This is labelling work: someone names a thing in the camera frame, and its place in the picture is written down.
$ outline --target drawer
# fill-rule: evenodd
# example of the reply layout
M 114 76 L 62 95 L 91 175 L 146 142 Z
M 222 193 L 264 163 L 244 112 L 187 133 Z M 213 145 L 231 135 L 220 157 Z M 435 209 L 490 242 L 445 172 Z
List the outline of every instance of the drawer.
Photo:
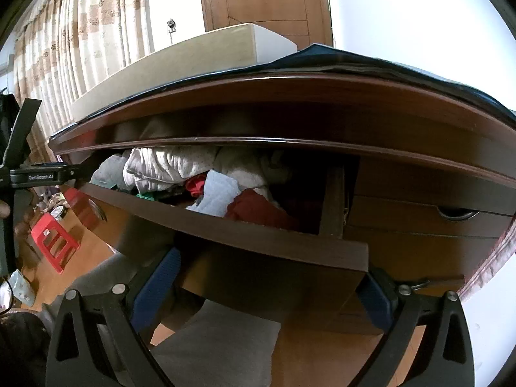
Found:
M 399 281 L 468 278 L 497 242 L 490 237 L 396 233 L 352 226 L 345 227 L 344 238 L 367 243 L 371 263 Z
M 514 215 L 516 190 L 446 170 L 362 157 L 355 195 Z
M 463 221 L 451 221 L 436 206 L 355 196 L 347 220 L 354 227 L 443 236 L 500 237 L 512 217 L 477 213 Z

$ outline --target clothes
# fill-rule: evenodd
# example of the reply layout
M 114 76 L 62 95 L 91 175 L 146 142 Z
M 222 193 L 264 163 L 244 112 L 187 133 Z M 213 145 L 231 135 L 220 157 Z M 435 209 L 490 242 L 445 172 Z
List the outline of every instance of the clothes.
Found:
M 97 184 L 104 188 L 112 189 L 115 186 L 124 191 L 130 191 L 131 187 L 127 186 L 124 181 L 124 166 L 128 157 L 120 154 L 112 155 L 104 160 L 99 168 L 93 173 L 90 183 Z
M 215 146 L 133 148 L 123 170 L 127 186 L 140 194 L 166 190 L 213 167 Z
M 295 218 L 275 207 L 252 189 L 246 189 L 228 205 L 225 217 L 284 230 L 298 230 L 299 228 L 299 222 Z
M 114 284 L 128 283 L 138 269 L 118 253 L 76 279 L 70 288 L 83 296 L 104 293 Z M 38 313 L 48 333 L 53 332 L 62 299 L 58 296 L 52 304 L 44 304 Z M 197 314 L 151 354 L 177 387 L 266 387 L 280 327 L 277 322 L 206 300 Z M 107 330 L 101 331 L 101 337 L 120 382 L 131 385 Z
M 186 209 L 215 217 L 223 217 L 228 205 L 238 195 L 240 195 L 240 189 L 235 179 L 215 170 L 210 170 L 204 183 L 204 196 Z
M 200 197 L 204 194 L 204 182 L 206 181 L 207 173 L 201 173 L 197 176 L 191 177 L 185 182 L 185 189 L 190 192 L 193 197 Z
M 268 186 L 284 184 L 292 177 L 291 171 L 280 163 L 281 151 L 269 158 L 258 150 L 247 147 L 223 147 L 220 149 L 213 169 L 233 177 L 240 190 L 256 189 L 268 201 L 273 201 Z

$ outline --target drawer knob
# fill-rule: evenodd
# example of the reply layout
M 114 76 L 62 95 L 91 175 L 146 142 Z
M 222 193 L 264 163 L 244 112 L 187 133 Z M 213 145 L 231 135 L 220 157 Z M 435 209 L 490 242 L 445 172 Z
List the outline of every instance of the drawer knob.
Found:
M 92 200 L 92 199 L 88 199 L 88 203 L 90 204 L 91 209 L 93 209 L 95 216 L 96 216 L 99 220 L 102 220 L 102 221 L 107 222 L 106 214 L 104 213 L 104 211 L 102 210 L 102 208 L 101 208 L 101 207 L 99 207 L 97 204 L 95 204 L 94 200 Z
M 448 221 L 465 221 L 478 214 L 478 211 L 474 209 L 447 208 L 445 206 L 438 206 L 437 211 L 441 217 Z

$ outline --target red stool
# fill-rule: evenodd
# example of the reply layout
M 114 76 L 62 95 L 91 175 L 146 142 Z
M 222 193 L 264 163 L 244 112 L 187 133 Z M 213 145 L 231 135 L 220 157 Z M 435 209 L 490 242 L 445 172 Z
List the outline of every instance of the red stool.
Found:
M 45 244 L 45 239 L 48 236 L 51 230 L 56 230 L 57 235 L 51 240 L 49 244 Z M 77 243 L 71 235 L 63 228 L 61 224 L 59 224 L 52 215 L 49 213 L 45 213 L 38 221 L 38 223 L 34 226 L 32 231 L 30 232 L 32 235 L 35 244 L 38 246 L 41 253 L 46 257 L 46 259 L 50 262 L 50 264 L 54 267 L 57 273 L 63 272 L 63 267 L 61 266 L 61 261 L 64 259 L 66 254 L 71 249 L 78 249 L 79 243 Z M 66 244 L 63 246 L 61 251 L 57 256 L 54 256 L 50 250 L 56 243 L 56 241 L 62 237 L 65 239 Z

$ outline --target black mount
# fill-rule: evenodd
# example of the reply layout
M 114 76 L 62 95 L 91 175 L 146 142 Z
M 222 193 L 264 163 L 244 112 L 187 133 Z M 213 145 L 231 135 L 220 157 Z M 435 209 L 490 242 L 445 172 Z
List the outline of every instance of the black mount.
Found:
M 135 282 L 131 281 L 129 287 L 118 284 L 109 293 L 86 297 L 75 290 L 66 293 L 48 351 L 47 386 L 120 386 L 107 359 L 97 324 L 107 325 L 135 387 L 173 386 L 130 323 L 130 298 L 137 294 L 149 274 L 146 268 L 135 276 Z M 390 328 L 350 386 L 386 387 L 409 345 L 414 328 L 425 324 L 421 345 L 402 385 L 473 387 L 471 342 L 457 294 L 447 292 L 442 298 L 420 295 L 407 285 L 396 285 L 380 269 L 373 269 L 357 291 L 363 293 L 371 284 L 375 290 L 380 289 L 377 292 L 383 299 L 377 302 L 375 310 L 373 307 L 368 311 L 383 314 L 384 319 L 376 316 L 376 321 L 390 320 Z
M 41 101 L 25 99 L 16 117 L 0 165 L 0 200 L 11 207 L 9 217 L 0 220 L 0 276 L 7 276 L 16 270 L 13 214 L 15 191 L 35 186 L 55 186 L 79 177 L 80 165 L 66 163 L 44 163 L 22 166 L 25 161 L 24 148 L 27 136 L 33 126 Z

